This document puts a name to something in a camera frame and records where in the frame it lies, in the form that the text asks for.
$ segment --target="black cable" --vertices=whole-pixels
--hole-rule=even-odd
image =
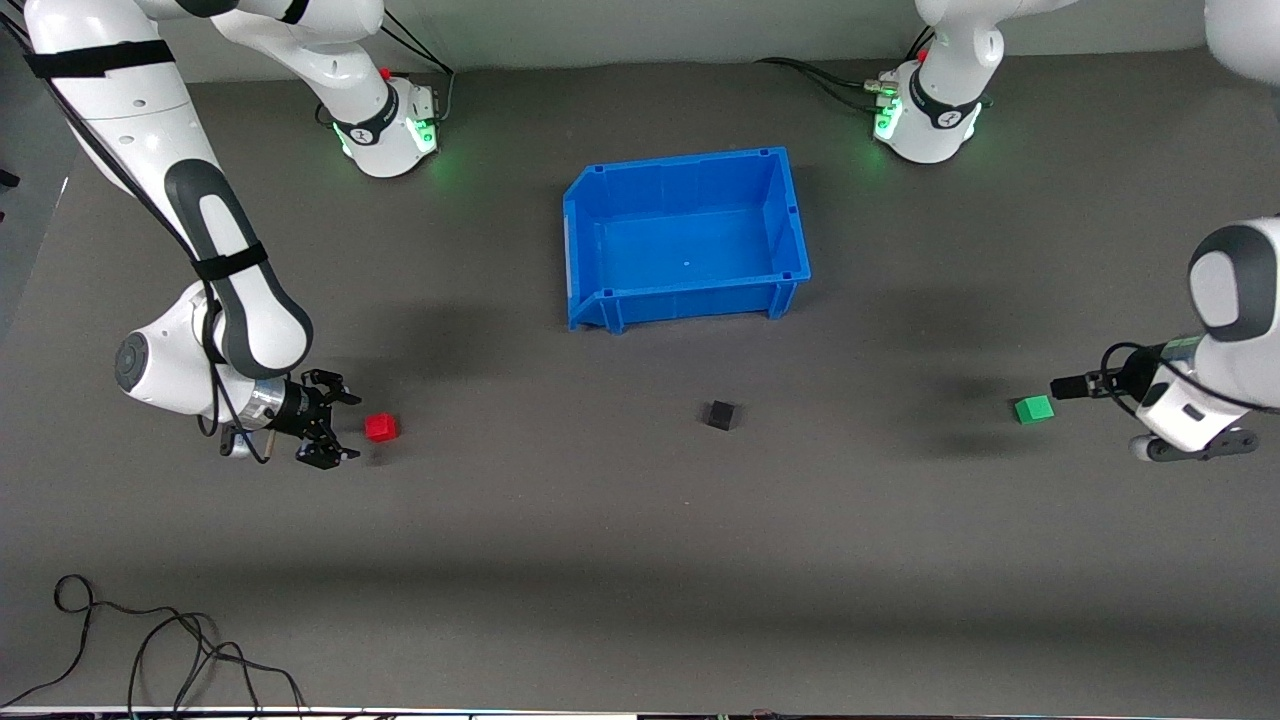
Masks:
[[[65,602],[63,602],[63,592],[65,591],[67,585],[70,582],[79,583],[81,587],[84,589],[86,602],[83,606],[69,607]],[[230,662],[233,665],[239,666],[241,669],[241,673],[244,679],[244,687],[248,691],[250,700],[253,702],[255,714],[261,710],[262,703],[259,700],[257,691],[253,687],[253,680],[250,676],[248,671],[251,669],[262,673],[274,673],[284,676],[284,679],[289,684],[289,691],[293,694],[293,701],[294,705],[297,706],[298,716],[300,717],[302,716],[302,706],[306,705],[306,698],[302,697],[302,691],[298,687],[297,682],[294,680],[293,675],[291,675],[287,670],[273,667],[270,665],[262,665],[246,659],[243,648],[241,648],[241,646],[234,642],[224,642],[214,644],[212,641],[209,639],[209,634],[205,633],[206,623],[209,625],[210,632],[216,629],[212,618],[210,618],[207,614],[179,612],[177,609],[166,605],[160,607],[151,607],[147,610],[136,610],[132,607],[118,605],[115,602],[97,600],[93,596],[93,587],[90,584],[88,579],[86,579],[83,575],[77,575],[77,574],[63,575],[58,580],[58,584],[54,585],[54,606],[59,611],[65,612],[68,615],[84,614],[84,623],[81,626],[81,639],[79,639],[79,646],[76,651],[76,657],[72,660],[70,665],[67,666],[67,670],[61,673],[61,675],[47,683],[41,683],[27,691],[23,691],[9,702],[0,705],[0,708],[9,707],[10,705],[22,701],[23,698],[37,691],[49,688],[51,685],[56,685],[58,683],[65,680],[76,670],[76,667],[79,666],[81,660],[84,657],[84,648],[88,644],[88,629],[93,620],[93,612],[100,607],[108,607],[115,610],[116,612],[122,612],[124,615],[134,615],[134,616],[152,615],[156,612],[169,614],[169,618],[160,621],[160,624],[154,626],[151,632],[147,633],[146,638],[142,641],[142,644],[138,647],[137,655],[133,659],[133,666],[129,670],[129,689],[127,694],[127,708],[131,716],[133,715],[133,691],[137,685],[138,674],[141,673],[142,669],[142,660],[146,656],[146,650],[151,643],[151,641],[163,629],[168,628],[172,624],[178,624],[183,630],[187,632],[187,634],[189,634],[196,641],[196,653],[195,657],[192,659],[191,670],[187,673],[187,678],[182,684],[182,689],[179,689],[178,694],[174,697],[174,703],[173,703],[174,712],[177,712],[178,708],[182,707],[183,701],[187,698],[187,693],[191,691],[191,688],[195,685],[196,680],[200,678],[200,675],[204,673],[206,667],[211,667],[216,662]],[[228,653],[227,652],[228,648],[233,650],[234,655]]]
[[[1139,345],[1137,342],[1117,342],[1117,343],[1112,345],[1111,347],[1108,347],[1107,351],[1102,354],[1101,373],[1102,373],[1103,384],[1107,388],[1107,396],[1111,397],[1111,400],[1115,401],[1115,404],[1117,406],[1120,406],[1121,410],[1124,410],[1129,415],[1135,415],[1137,413],[1132,407],[1129,407],[1128,405],[1125,405],[1120,400],[1120,396],[1116,395],[1115,388],[1111,387],[1111,379],[1110,379],[1110,375],[1108,375],[1108,373],[1110,373],[1110,368],[1108,366],[1111,364],[1111,356],[1115,355],[1120,350],[1149,351],[1151,348],[1147,347],[1147,346],[1144,346],[1144,345]],[[1183,380],[1184,383],[1194,387],[1196,389],[1203,392],[1204,395],[1207,395],[1207,396],[1210,396],[1210,397],[1212,397],[1215,400],[1219,400],[1221,402],[1226,402],[1229,405],[1235,405],[1236,407],[1243,407],[1245,410],[1253,410],[1254,413],[1262,413],[1265,415],[1280,415],[1280,407],[1271,407],[1268,405],[1258,405],[1256,402],[1249,402],[1247,400],[1239,400],[1236,397],[1222,395],[1222,393],[1217,392],[1216,389],[1206,387],[1204,384],[1202,384],[1196,378],[1188,375],[1187,373],[1184,373],[1180,368],[1178,368],[1176,365],[1174,365],[1171,361],[1169,361],[1162,355],[1156,355],[1155,357],[1156,357],[1156,361],[1160,363],[1160,365],[1164,366],[1166,370],[1169,370],[1170,373],[1172,373],[1174,377],[1176,377],[1178,379]]]
[[[795,58],[760,58],[756,63],[763,63],[767,65],[783,65],[787,68],[795,68],[801,73],[814,74],[822,79],[829,82],[831,85],[838,85],[840,87],[851,87],[854,90],[861,90],[863,83],[859,81],[846,79],[837,74],[828,73],[827,70],[814,65],[812,63],[805,63],[804,60],[796,60]]]
[[[1110,369],[1111,356],[1115,355],[1117,350],[1123,350],[1124,347],[1125,347],[1124,343],[1112,345],[1111,347],[1107,348],[1106,352],[1102,354],[1102,365],[1101,365],[1102,384],[1107,388],[1107,397],[1111,398],[1111,402],[1116,404],[1116,407],[1124,410],[1125,414],[1129,415],[1130,418],[1137,418],[1138,413],[1133,407],[1129,407],[1129,405],[1125,404],[1125,401],[1120,400],[1120,396],[1116,395],[1116,389],[1111,387],[1111,369]]]
[[[419,47],[422,49],[421,53],[417,53],[420,56],[430,60],[431,63],[435,63],[435,65],[438,68],[440,68],[442,70],[444,70],[445,74],[451,74],[451,76],[453,74],[453,68],[451,68],[451,67],[445,65],[444,63],[442,63],[440,59],[435,56],[435,53],[431,53],[431,50],[426,45],[424,45],[422,41],[419,40],[416,35],[413,35],[413,31],[408,29],[407,27],[404,27],[404,23],[399,22],[399,18],[396,17],[396,13],[392,13],[388,9],[387,10],[387,17],[393,23],[396,23],[396,27],[401,28],[401,31],[403,31],[404,35],[407,35],[408,38],[412,40],[415,45],[417,45]],[[399,37],[396,36],[396,33],[393,33],[392,31],[387,29],[385,27],[383,28],[383,32],[385,32],[390,37],[396,38],[401,45],[404,45],[410,50],[413,50],[413,47],[411,47],[407,42],[402,41]]]
[[[826,82],[823,82],[823,79],[827,78],[827,77],[829,77],[829,78],[832,78],[832,82],[837,82],[842,87],[847,87],[847,88],[856,87],[859,90],[863,87],[861,83],[856,83],[855,85],[852,81],[844,79],[844,78],[833,76],[833,74],[831,74],[831,73],[828,73],[828,72],[826,72],[826,70],[823,70],[820,68],[815,68],[815,67],[810,65],[809,63],[803,63],[800,60],[792,60],[791,58],[763,58],[760,60],[756,60],[756,63],[763,63],[763,64],[768,64],[768,65],[783,65],[783,67],[787,67],[787,68],[794,68],[794,69],[799,70],[801,76],[804,76],[810,82],[813,82],[814,85],[817,85],[823,92],[826,92],[828,96],[831,96],[832,99],[835,99],[841,105],[844,105],[846,108],[850,108],[850,109],[854,109],[854,110],[858,110],[858,111],[861,111],[861,113],[874,114],[874,113],[879,111],[879,108],[877,108],[874,105],[863,104],[863,102],[854,102],[852,100],[845,97],[844,95],[840,95],[838,92],[836,92],[836,90],[833,87],[831,87]]]

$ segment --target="blue plastic bin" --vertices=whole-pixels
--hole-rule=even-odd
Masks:
[[[783,147],[594,165],[564,193],[568,327],[767,311],[809,279]]]

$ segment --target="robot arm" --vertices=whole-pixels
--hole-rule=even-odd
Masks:
[[[1053,380],[1053,396],[1130,396],[1133,415],[1155,434],[1130,445],[1143,460],[1207,460],[1257,447],[1235,428],[1249,410],[1280,405],[1280,219],[1221,228],[1201,242],[1188,268],[1203,336],[1142,347],[1119,370]]]
[[[223,307],[215,331],[221,356],[255,379],[297,366],[311,347],[311,319],[275,277],[200,127],[178,68],[172,58],[163,59],[163,44],[142,8],[133,0],[31,0],[26,18],[37,72],[50,77],[84,127],[164,214],[197,273],[216,292]],[[93,74],[95,63],[110,60],[91,55],[102,53],[95,49],[122,46],[138,53],[125,61],[145,64]],[[143,47],[156,55],[142,55]],[[84,145],[78,133],[77,138]],[[86,151],[122,184],[87,145]]]
[[[1005,58],[996,27],[1010,18],[1048,13],[1076,0],[915,0],[937,38],[922,63],[909,58],[881,73],[901,92],[884,109],[874,137],[913,163],[941,163],[973,136],[979,99]]]
[[[276,19],[285,13],[282,4],[239,0],[239,9],[212,23],[227,40],[297,73],[333,115],[343,152],[366,174],[407,173],[436,150],[431,91],[403,78],[384,79],[356,45],[381,27],[381,0],[301,1],[306,10],[284,22]]]
[[[284,15],[297,5],[250,3]],[[311,320],[275,277],[152,22],[227,13],[236,4],[28,0],[31,65],[55,88],[99,168],[170,229],[201,278],[120,345],[120,388],[221,423],[224,455],[257,455],[248,433],[265,428],[273,437],[301,438],[298,460],[333,468],[358,452],[342,447],[330,429],[332,406],[360,398],[334,373],[308,370],[301,382],[291,379],[310,350]]]

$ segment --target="gray table surface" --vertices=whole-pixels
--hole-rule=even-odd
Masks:
[[[1012,59],[992,92],[920,168],[781,68],[468,73],[442,154],[374,181],[301,83],[196,87],[311,363],[367,398],[339,429],[404,436],[257,468],[124,397],[116,343],[191,272],[81,158],[0,350],[3,694],[70,657],[79,571],[211,612],[317,705],[1276,716],[1277,424],[1155,466],[1106,404],[1006,404],[1196,328],[1190,251],[1280,210],[1267,95],[1201,51]],[[585,165],[764,145],[814,268],[790,315],[567,332]],[[102,616],[31,702],[122,702],[148,626]],[[164,702],[188,650],[155,651]]]

